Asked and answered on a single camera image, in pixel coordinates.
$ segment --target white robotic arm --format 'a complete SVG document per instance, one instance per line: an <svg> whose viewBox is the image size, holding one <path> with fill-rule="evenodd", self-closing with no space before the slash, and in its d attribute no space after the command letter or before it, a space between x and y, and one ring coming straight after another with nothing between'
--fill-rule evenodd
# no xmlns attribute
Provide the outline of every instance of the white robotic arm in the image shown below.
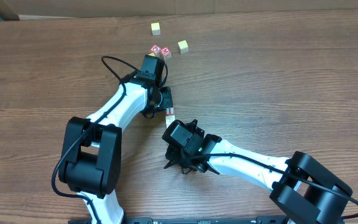
<svg viewBox="0 0 358 224"><path fill-rule="evenodd" d="M137 113L154 116L172 107L170 89L162 87L164 65L163 60L146 55L141 70L126 76L125 84L119 85L117 93L100 110L86 119L74 117L67 124L59 179L85 196L92 224L98 222L95 213L103 224L120 224L124 218L114 190L121 169L122 132ZM81 139L90 127L94 128ZM81 152L80 146L71 149L79 139L82 146L98 147L98 155Z"/></svg>
<svg viewBox="0 0 358 224"><path fill-rule="evenodd" d="M182 174L210 170L248 180L270 192L270 199L290 219L288 223L343 223L347 202L358 205L350 198L348 185L305 153L295 152L289 159L241 149L216 135L204 137L197 120L188 124L175 120L162 139L169 143L165 169L178 164ZM310 185L304 196L297 192L301 182Z"/></svg>
<svg viewBox="0 0 358 224"><path fill-rule="evenodd" d="M282 171L285 171L288 167L285 163L285 161L289 159L287 157L264 156L256 152L241 149L224 139L217 142L210 153L240 154ZM282 174L272 172L264 167L254 164L253 162L249 162L238 157L211 156L208 161L208 165L219 174L240 177L268 190L269 192L273 190L273 183L280 181L282 178Z"/></svg>
<svg viewBox="0 0 358 224"><path fill-rule="evenodd" d="M109 125L113 124L122 128L122 131L128 126L133 117L144 110L147 106L147 92L148 90L138 84L126 83L126 96L124 99L104 118L99 124ZM89 115L87 119L95 122L104 112L106 112L118 99L120 99L124 91L122 85L119 85L117 93L97 112Z"/></svg>

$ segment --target red sticker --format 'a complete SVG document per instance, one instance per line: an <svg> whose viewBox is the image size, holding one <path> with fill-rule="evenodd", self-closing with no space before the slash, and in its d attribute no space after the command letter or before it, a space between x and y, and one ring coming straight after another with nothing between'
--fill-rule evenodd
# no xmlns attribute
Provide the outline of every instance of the red sticker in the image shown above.
<svg viewBox="0 0 358 224"><path fill-rule="evenodd" d="M173 108L167 108L165 115L174 115L175 110Z"/></svg>
<svg viewBox="0 0 358 224"><path fill-rule="evenodd" d="M161 48L157 45L154 45L151 49L152 52L154 52L155 54L159 53Z"/></svg>
<svg viewBox="0 0 358 224"><path fill-rule="evenodd" d="M169 53L171 53L171 51L168 47L164 47L163 49L161 49L161 53L162 55L168 55Z"/></svg>

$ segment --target wooden table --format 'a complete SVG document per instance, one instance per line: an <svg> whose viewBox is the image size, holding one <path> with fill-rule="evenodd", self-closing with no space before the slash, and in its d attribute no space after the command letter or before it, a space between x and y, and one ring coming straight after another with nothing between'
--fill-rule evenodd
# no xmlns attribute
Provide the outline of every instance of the wooden table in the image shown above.
<svg viewBox="0 0 358 224"><path fill-rule="evenodd" d="M152 22L161 35L151 35ZM190 47L183 55L181 40ZM140 67L153 44L173 51L167 85L177 119L198 119L207 133L262 154L306 152L358 199L358 10L0 22L0 223L89 217L82 200L50 186L65 125L115 94L102 55ZM129 217L282 214L241 179L163 170L164 130L164 114L137 115L123 134L116 190Z"/></svg>

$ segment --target wooden block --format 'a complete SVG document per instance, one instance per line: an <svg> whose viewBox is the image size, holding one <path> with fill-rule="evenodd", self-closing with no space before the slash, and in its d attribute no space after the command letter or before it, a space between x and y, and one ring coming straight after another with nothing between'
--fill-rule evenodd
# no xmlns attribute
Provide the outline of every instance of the wooden block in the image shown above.
<svg viewBox="0 0 358 224"><path fill-rule="evenodd" d="M151 51L152 53L154 53L154 55L155 55L156 57L158 57L158 56L160 56L160 54L161 54L161 47L159 47L159 46L157 46L157 45L154 45L154 46L150 49L150 51Z"/></svg>
<svg viewBox="0 0 358 224"><path fill-rule="evenodd" d="M153 35L160 35L161 34L161 30L160 30L160 23L156 22L152 24L152 33Z"/></svg>
<svg viewBox="0 0 358 224"><path fill-rule="evenodd" d="M167 125L167 128L172 124L172 122L175 120L175 110L173 107L167 108L165 112L165 124Z"/></svg>
<svg viewBox="0 0 358 224"><path fill-rule="evenodd" d="M183 40L181 42L178 42L178 45L179 45L179 49L180 49L180 53L183 54L183 53L186 53L189 51L189 46L187 45L187 41L186 40Z"/></svg>
<svg viewBox="0 0 358 224"><path fill-rule="evenodd" d="M164 60L170 59L172 57L171 51L169 50L168 47L164 47L163 49L161 49L161 54Z"/></svg>

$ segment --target black cable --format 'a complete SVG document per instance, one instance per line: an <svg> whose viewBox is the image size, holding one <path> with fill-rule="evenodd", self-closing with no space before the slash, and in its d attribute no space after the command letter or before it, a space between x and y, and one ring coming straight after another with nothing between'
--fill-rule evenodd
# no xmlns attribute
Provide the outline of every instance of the black cable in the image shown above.
<svg viewBox="0 0 358 224"><path fill-rule="evenodd" d="M350 201L350 202L353 202L354 204L356 204L358 206L358 201L348 195L345 195L345 194L341 194L335 190L331 190L329 188L326 188L326 187L323 187L319 184L316 184L316 183L313 183L312 181L308 181L308 180L305 180L305 179L302 179L300 177L297 177L293 174L290 174L288 172L285 172L285 171L282 171L280 169L277 169L277 168L274 168L273 166L270 166L270 165L266 165L262 162L259 162L255 159L251 159L247 156L243 156L243 155L240 155L240 154L235 154L235 153L215 153L215 154L204 154L204 155L200 155L200 156L193 156L191 158L188 158L188 160L192 160L192 159L199 159L199 158L205 158L205 157L211 157L211 156L226 156L226 157L238 157L238 158L241 158L241 159L245 159L249 162L252 162L254 164L257 164L261 167L264 167L268 170L271 170L271 171L274 171L274 172L278 172L279 174L282 174L282 175L285 175L291 179L294 179L294 180L297 180L297 181L300 181L302 183L305 183L305 184L308 184L312 187L316 187L320 190L324 190L324 191L327 191L331 194L334 194L334 195L337 195L339 197L342 197L343 199L347 200L347 201ZM352 215L345 215L345 216L342 216L341 219L345 220L345 219L351 219L351 218L358 218L358 213L355 213L355 214L352 214Z"/></svg>
<svg viewBox="0 0 358 224"><path fill-rule="evenodd" d="M80 143L82 140L84 140L84 138L88 135L88 133L90 131L93 130L93 128L95 127L95 125L97 125L100 121L102 121L125 97L126 95L126 92L127 92L127 89L125 87L125 84L124 82L122 82L120 76L113 70L110 68L110 66L104 61L105 58L108 58L108 59L113 59L113 60L116 60L118 62L122 62L128 66L130 66L131 68L133 68L134 70L138 70L135 66L121 60L121 59L118 59L118 58L115 58L115 57L110 57L110 56L102 56L101 60L102 60L102 63L106 66L106 68L114 74L114 76L118 79L119 81L119 84L122 85L122 95L121 97L117 100L117 102L115 104L113 104L107 111L105 111L102 116L100 116L100 118L98 118L95 122L93 122L88 129L86 129L79 137L77 140L75 140L75 142L68 148L67 152L62 156L62 158L59 160L59 162L56 164L54 170L53 170L53 174L52 174L52 189L53 191L59 195L59 196L62 196L62 197L69 197L69 198L82 198L83 200L86 200L87 203L91 206L91 209L92 209L92 212L93 212L93 215L96 219L96 222L97 224L101 224L101 220L96 212L96 209L93 205L93 202L92 200L85 196L85 195L77 195L77 194L66 194L66 193L63 193L61 191L59 191L56 187L56 176L57 176L57 172L59 170L59 167L62 163L63 160L65 160L65 158L67 157L68 153L75 147L75 146L78 146L78 143Z"/></svg>

